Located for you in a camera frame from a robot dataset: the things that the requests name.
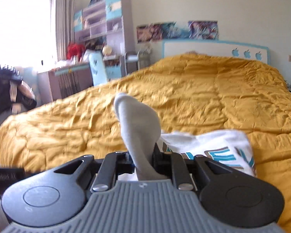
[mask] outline white curtain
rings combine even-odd
[[[52,0],[51,28],[56,42],[53,58],[57,61],[67,59],[68,44],[74,41],[74,1]]]

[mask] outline white sock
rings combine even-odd
[[[151,166],[154,145],[161,136],[156,112],[125,93],[115,96],[114,110],[121,124],[124,144],[134,161],[138,180],[167,179]]]

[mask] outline yellow comforter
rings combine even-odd
[[[277,69],[258,61],[186,54],[64,100],[9,117],[0,127],[0,164],[45,170],[84,154],[125,150],[113,111],[126,92],[158,113],[162,129],[247,133],[258,177],[278,187],[291,232],[291,93]]]

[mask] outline ribbed grey plastic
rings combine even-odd
[[[283,233],[275,223],[257,229],[225,225],[211,217],[190,191],[171,180],[121,182],[94,193],[74,218],[47,228],[11,224],[3,233]]]

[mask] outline desk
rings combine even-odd
[[[79,63],[56,68],[38,73],[37,77],[43,104],[66,98],[93,86],[89,63]],[[66,90],[64,82],[72,84],[73,88]]]

